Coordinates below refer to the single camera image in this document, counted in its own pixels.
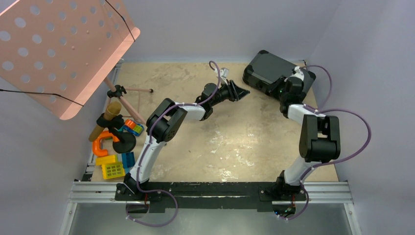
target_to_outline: pink metal sheet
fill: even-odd
[[[108,0],[134,26],[122,0]],[[0,14],[0,76],[25,92],[57,93],[85,104],[134,42],[105,0],[18,0]],[[82,108],[29,94],[60,119]]]

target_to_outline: colorful toy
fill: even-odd
[[[99,134],[98,138],[92,142],[92,152],[97,157],[105,157],[108,156],[108,150],[102,149],[101,140],[107,140],[108,138],[112,138],[113,142],[119,142],[119,139],[111,134],[109,131],[103,131]]]
[[[135,163],[136,163],[136,159],[134,158],[133,152],[122,154],[122,167],[124,169],[133,167]]]
[[[134,122],[133,120],[127,119],[123,126],[124,130],[133,133],[135,136],[140,136],[144,131],[144,126]]]
[[[107,165],[111,163],[117,163],[118,157],[117,155],[110,155],[106,157],[99,157],[95,160],[95,165]]]
[[[110,163],[102,165],[102,177],[105,180],[125,176],[122,163]]]

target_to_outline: black round base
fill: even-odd
[[[121,141],[113,142],[113,148],[117,153],[128,153],[131,152],[136,146],[136,136],[129,132],[120,133],[121,137],[124,139],[124,143]]]

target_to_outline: black case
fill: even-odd
[[[285,87],[284,80],[292,75],[296,66],[266,50],[262,50],[245,68],[242,79],[249,86],[279,100],[279,94]],[[310,71],[301,70],[304,73],[304,85],[301,94],[301,101],[303,101],[316,76]]]

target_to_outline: black cord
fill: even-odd
[[[82,105],[82,104],[80,104],[80,103],[78,103],[78,102],[76,102],[76,101],[73,101],[73,100],[71,100],[71,99],[68,99],[68,98],[66,98],[66,97],[64,97],[64,96],[62,96],[62,95],[60,95],[60,94],[56,94],[56,93],[21,92],[21,91],[11,91],[11,90],[5,90],[5,89],[0,89],[0,92],[13,92],[13,93],[24,93],[24,94],[45,94],[45,95],[55,95],[55,96],[61,97],[61,98],[63,98],[63,99],[69,100],[70,102],[73,102],[73,103],[75,103],[75,104],[77,104],[77,105],[80,105],[80,106],[82,106],[82,107],[84,106],[84,105]]]
[[[131,30],[130,30],[130,27],[128,27],[128,24],[127,24],[127,22],[125,21],[125,19],[124,19],[124,17],[111,5],[111,3],[109,3],[107,0],[105,0],[109,5],[110,5],[110,7],[119,15],[119,16],[121,16],[121,18],[122,18],[122,20],[124,21],[124,24],[125,24],[125,26],[127,26],[127,29],[128,29],[128,31],[130,32],[130,34],[131,34],[131,37],[133,37],[133,40],[134,40],[134,42],[136,41],[135,40],[135,38],[134,38],[134,36],[133,36],[133,33],[131,32]]]

